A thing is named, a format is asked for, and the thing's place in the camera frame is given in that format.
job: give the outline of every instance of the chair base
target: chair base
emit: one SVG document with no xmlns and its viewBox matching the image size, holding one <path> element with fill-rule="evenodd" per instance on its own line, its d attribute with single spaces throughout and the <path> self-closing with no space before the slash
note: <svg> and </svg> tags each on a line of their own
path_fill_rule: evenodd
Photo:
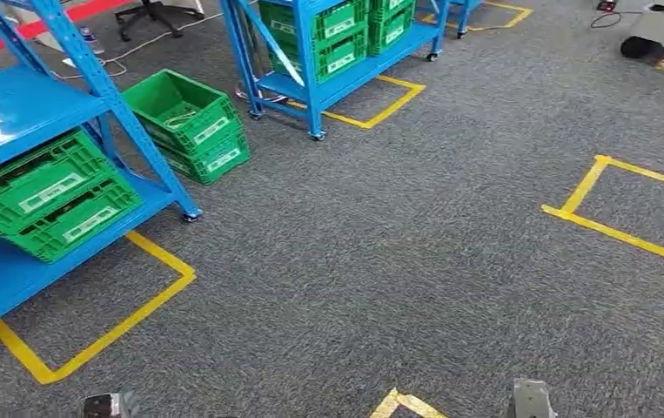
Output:
<svg viewBox="0 0 664 418">
<path fill-rule="evenodd" d="M 119 24 L 119 36 L 124 42 L 131 41 L 131 38 L 127 34 L 129 28 L 134 26 L 134 24 L 136 24 L 143 17 L 148 16 L 150 19 L 160 22 L 172 33 L 173 37 L 182 37 L 183 33 L 175 26 L 173 26 L 170 20 L 167 19 L 166 15 L 170 13 L 183 13 L 192 16 L 196 20 L 201 20 L 204 18 L 203 13 L 200 13 L 196 9 L 182 6 L 166 6 L 162 4 L 162 2 L 151 3 L 150 0 L 143 0 L 141 6 L 119 11 L 114 14 L 114 17 L 117 19 L 117 23 Z"/>
</svg>

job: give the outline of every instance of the green plastic crate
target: green plastic crate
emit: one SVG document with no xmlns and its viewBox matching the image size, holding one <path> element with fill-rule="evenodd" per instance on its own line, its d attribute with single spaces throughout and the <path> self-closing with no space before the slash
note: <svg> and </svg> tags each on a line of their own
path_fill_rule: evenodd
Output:
<svg viewBox="0 0 664 418">
<path fill-rule="evenodd" d="M 414 0 L 372 0 L 368 20 L 371 23 L 385 22 L 412 3 Z"/>
<path fill-rule="evenodd" d="M 347 0 L 318 13 L 313 18 L 312 41 L 314 50 L 322 50 L 349 37 L 361 26 L 367 25 L 369 0 Z M 276 41 L 296 45 L 296 26 L 293 8 L 282 4 L 259 2 L 260 16 Z"/>
<path fill-rule="evenodd" d="M 297 70 L 301 70 L 298 52 L 295 46 L 281 44 L 280 48 L 285 52 L 291 64 Z M 367 26 L 363 26 L 356 33 L 346 39 L 342 39 L 334 45 L 315 54 L 314 67 L 316 70 L 317 84 L 324 83 L 329 78 L 345 72 L 359 61 L 365 59 L 367 50 Z M 272 68 L 282 74 L 287 74 L 283 64 L 275 54 L 271 54 L 270 62 Z"/>
<path fill-rule="evenodd" d="M 159 149 L 171 167 L 203 185 L 213 183 L 224 173 L 250 159 L 250 148 L 241 131 L 235 131 L 197 158 L 189 158 L 163 147 Z"/>
<path fill-rule="evenodd" d="M 149 76 L 123 96 L 157 143 L 185 154 L 211 148 L 240 125 L 225 93 L 172 70 Z"/>
<path fill-rule="evenodd" d="M 61 259 L 142 202 L 120 176 L 105 179 L 16 235 L 5 238 L 48 263 Z"/>
<path fill-rule="evenodd" d="M 116 171 L 81 130 L 0 166 L 0 234 L 18 233 Z"/>
<path fill-rule="evenodd" d="M 411 3 L 384 23 L 370 23 L 370 43 L 367 53 L 372 56 L 380 55 L 389 46 L 403 37 L 413 22 L 414 4 Z"/>
</svg>

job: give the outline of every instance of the shelf frame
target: shelf frame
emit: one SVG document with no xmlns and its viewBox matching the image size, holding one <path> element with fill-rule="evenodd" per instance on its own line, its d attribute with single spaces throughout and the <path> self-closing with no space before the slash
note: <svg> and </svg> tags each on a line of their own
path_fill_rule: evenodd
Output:
<svg viewBox="0 0 664 418">
<path fill-rule="evenodd" d="M 12 110 L 10 102 L 12 98 L 21 99 L 19 95 L 29 93 L 27 93 L 26 86 L 16 86 L 16 80 L 11 77 L 2 80 L 1 83 L 8 83 L 12 88 L 7 89 L 9 87 L 7 84 L 2 85 L 0 89 L 0 115 L 9 119 L 0 124 L 0 131 L 10 133 L 3 132 L 3 130 L 7 122 L 11 121 L 15 122 L 9 123 L 9 126 L 16 125 L 17 127 L 23 126 L 23 128 L 18 130 L 12 128 L 14 133 L 1 137 L 0 163 L 15 158 L 58 133 L 80 126 L 96 144 L 101 146 L 104 154 L 134 186 L 144 203 L 52 264 L 37 260 L 0 239 L 0 289 L 3 289 L 0 290 L 0 317 L 167 206 L 173 203 L 178 204 L 183 215 L 192 219 L 201 214 L 200 209 L 152 143 L 134 113 L 121 99 L 117 87 L 97 61 L 91 48 L 80 36 L 76 26 L 67 17 L 58 0 L 5 1 L 37 13 L 49 33 L 63 47 L 65 54 L 80 71 L 88 91 L 80 91 L 76 94 L 73 92 L 75 88 L 67 84 L 55 86 L 54 83 L 60 82 L 52 76 L 44 62 L 19 36 L 0 11 L 0 38 L 19 61 L 19 66 L 8 70 L 10 74 L 13 71 L 18 73 L 21 78 L 43 83 L 42 85 L 49 86 L 49 91 L 55 93 L 59 91 L 64 97 L 72 95 L 73 101 L 76 102 L 73 103 L 73 106 L 83 106 L 83 109 L 77 108 L 77 111 L 69 110 L 72 114 L 64 111 L 68 115 L 62 118 L 53 117 L 52 115 L 57 114 L 56 112 L 43 111 L 38 114 L 41 119 L 31 120 L 30 124 L 17 125 L 16 121 L 19 118 L 32 118 L 35 113 L 31 111 L 28 113 L 23 106 L 21 111 Z M 141 153 L 144 161 L 154 172 L 156 180 L 144 179 L 131 172 L 118 156 L 107 120 L 110 115 L 117 120 L 127 137 Z"/>
<path fill-rule="evenodd" d="M 346 97 L 361 85 L 378 76 L 383 71 L 410 55 L 425 44 L 431 43 L 430 60 L 442 52 L 446 17 L 450 0 L 432 0 L 433 5 L 441 12 L 435 13 L 435 23 L 415 22 L 413 27 L 394 46 L 385 50 L 378 57 L 366 57 L 352 68 L 345 70 L 336 77 L 322 84 L 316 83 L 313 62 L 311 24 L 313 17 L 341 0 L 261 0 L 287 5 L 293 8 L 296 27 L 298 59 L 301 71 L 296 71 L 279 48 L 267 26 L 262 22 L 247 0 L 220 0 L 222 11 L 229 33 L 229 40 L 234 52 L 243 86 L 250 102 L 249 113 L 253 118 L 260 118 L 264 108 L 269 107 L 294 117 L 303 118 L 308 125 L 308 133 L 312 138 L 321 140 L 326 132 L 322 129 L 321 112 Z M 243 25 L 244 19 L 252 23 L 255 30 L 266 41 L 268 50 L 275 53 L 283 63 L 290 76 L 278 73 L 256 74 L 252 68 L 251 43 Z M 283 96 L 294 98 L 305 104 L 304 110 L 291 108 L 284 104 L 263 100 L 261 90 L 275 91 Z"/>
</svg>

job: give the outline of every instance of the black wheel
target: black wheel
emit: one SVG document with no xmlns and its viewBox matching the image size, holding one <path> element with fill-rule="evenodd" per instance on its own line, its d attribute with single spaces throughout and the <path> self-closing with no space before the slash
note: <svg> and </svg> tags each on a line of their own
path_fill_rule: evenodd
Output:
<svg viewBox="0 0 664 418">
<path fill-rule="evenodd" d="M 193 222 L 196 222 L 198 218 L 200 218 L 201 215 L 188 215 L 188 214 L 183 214 L 183 221 L 188 222 L 189 224 L 192 224 Z"/>
<path fill-rule="evenodd" d="M 627 58 L 642 58 L 652 51 L 655 42 L 643 37 L 629 37 L 621 44 L 621 55 Z"/>
</svg>

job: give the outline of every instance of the yellow floor tape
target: yellow floor tape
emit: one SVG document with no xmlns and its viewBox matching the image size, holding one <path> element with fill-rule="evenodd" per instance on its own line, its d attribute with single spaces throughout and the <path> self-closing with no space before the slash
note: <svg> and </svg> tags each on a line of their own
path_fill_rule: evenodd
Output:
<svg viewBox="0 0 664 418">
<path fill-rule="evenodd" d="M 378 113 L 377 115 L 373 116 L 368 120 L 357 120 L 355 118 L 349 118 L 347 116 L 339 115 L 338 113 L 332 113 L 330 111 L 322 111 L 321 114 L 328 116 L 329 118 L 341 120 L 342 122 L 346 122 L 350 125 L 358 126 L 363 129 L 370 129 L 375 125 L 379 124 L 380 122 L 382 122 L 383 120 L 385 120 L 386 118 L 388 118 L 389 116 L 391 116 L 395 111 L 400 109 L 406 103 L 410 102 L 412 98 L 416 97 L 416 95 L 421 93 L 426 88 L 426 86 L 423 84 L 410 83 L 408 81 L 399 80 L 393 77 L 377 76 L 376 78 L 378 80 L 406 87 L 408 91 L 402 98 L 397 99 L 395 102 L 393 102 L 393 104 L 386 107 L 383 111 L 381 111 L 380 113 Z M 288 104 L 305 109 L 305 104 L 293 100 L 288 100 Z"/>
<path fill-rule="evenodd" d="M 600 174 L 609 165 L 664 182 L 664 174 L 653 172 L 651 170 L 641 168 L 637 165 L 625 163 L 605 155 L 596 155 L 595 164 L 590 168 L 590 170 L 588 170 L 583 180 L 575 188 L 573 194 L 570 195 L 570 197 L 567 199 L 567 202 L 565 202 L 565 205 L 562 206 L 561 209 L 557 209 L 548 205 L 542 205 L 542 210 L 549 213 L 550 215 L 564 220 L 569 220 L 580 226 L 584 226 L 585 228 L 598 231 L 599 233 L 605 233 L 609 237 L 618 239 L 620 241 L 626 242 L 627 244 L 631 244 L 632 246 L 637 246 L 642 250 L 649 251 L 650 253 L 655 253 L 664 257 L 664 246 L 658 246 L 651 242 L 645 241 L 644 239 L 636 238 L 632 235 L 629 235 L 628 233 L 614 229 L 610 226 L 605 226 L 601 223 L 574 214 L 580 203 L 583 201 L 583 199 L 585 199 L 588 192 L 590 192 L 590 190 L 595 185 L 595 182 L 598 181 Z"/>
<path fill-rule="evenodd" d="M 509 9 L 509 10 L 515 10 L 518 11 L 519 14 L 516 15 L 513 19 L 508 21 L 506 24 L 502 25 L 497 25 L 497 26 L 482 26 L 482 27 L 477 27 L 477 26 L 467 26 L 466 30 L 468 32 L 477 32 L 479 30 L 491 30 L 491 29 L 511 29 L 512 27 L 516 26 L 519 24 L 522 20 L 526 19 L 531 15 L 534 10 L 529 9 L 527 7 L 521 7 L 521 6 L 514 6 L 512 4 L 506 4 L 506 3 L 496 3 L 496 2 L 483 2 L 483 4 L 487 4 L 489 6 L 493 7 L 500 7 L 501 9 Z M 430 23 L 430 24 L 436 24 L 434 21 L 434 14 L 426 15 L 423 19 L 421 19 L 424 22 Z M 457 24 L 450 24 L 447 23 L 446 26 L 448 28 L 453 28 L 453 29 L 458 29 Z"/>
<path fill-rule="evenodd" d="M 144 236 L 131 231 L 125 235 L 127 239 L 137 246 L 153 255 L 158 260 L 164 262 L 167 266 L 180 273 L 178 280 L 173 282 L 165 290 L 152 298 L 137 311 L 132 313 L 125 320 L 112 328 L 98 340 L 90 344 L 85 350 L 76 354 L 75 357 L 66 362 L 58 370 L 52 371 L 46 364 L 32 351 L 32 349 L 8 326 L 3 320 L 0 320 L 0 340 L 9 349 L 27 370 L 30 371 L 37 381 L 43 385 L 60 381 L 78 370 L 83 364 L 91 360 L 98 353 L 107 348 L 112 342 L 124 335 L 127 331 L 136 326 L 141 320 L 147 318 L 155 312 L 167 300 L 175 296 L 176 293 L 183 290 L 189 283 L 196 279 L 196 272 L 191 266 L 176 258 L 174 255 L 166 252 L 163 248 L 157 246 Z"/>
</svg>

